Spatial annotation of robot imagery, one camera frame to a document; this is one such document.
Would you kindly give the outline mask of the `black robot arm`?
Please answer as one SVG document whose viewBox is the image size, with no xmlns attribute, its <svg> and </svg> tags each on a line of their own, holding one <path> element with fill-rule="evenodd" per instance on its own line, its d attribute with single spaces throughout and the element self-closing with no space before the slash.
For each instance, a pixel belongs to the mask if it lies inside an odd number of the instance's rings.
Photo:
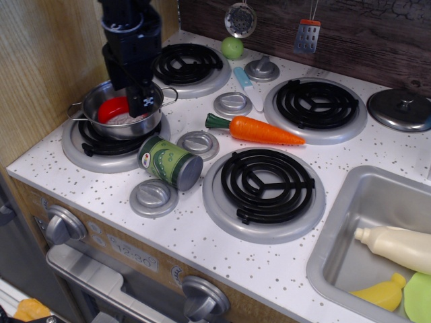
<svg viewBox="0 0 431 323">
<path fill-rule="evenodd" d="M 101 1 L 107 43 L 102 54 L 115 90 L 124 89 L 129 115 L 152 113 L 152 65 L 162 50 L 162 22 L 149 1 Z"/>
</svg>

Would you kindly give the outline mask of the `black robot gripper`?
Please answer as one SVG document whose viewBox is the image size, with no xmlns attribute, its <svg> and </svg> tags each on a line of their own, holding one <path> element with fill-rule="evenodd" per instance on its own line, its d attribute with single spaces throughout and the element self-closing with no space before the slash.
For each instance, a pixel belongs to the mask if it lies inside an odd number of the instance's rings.
<svg viewBox="0 0 431 323">
<path fill-rule="evenodd" d="M 107 43 L 102 48 L 115 90 L 126 89 L 129 115 L 153 114 L 160 107 L 160 87 L 152 82 L 152 64 L 161 51 L 162 22 L 138 20 L 136 24 L 103 21 Z"/>
</svg>

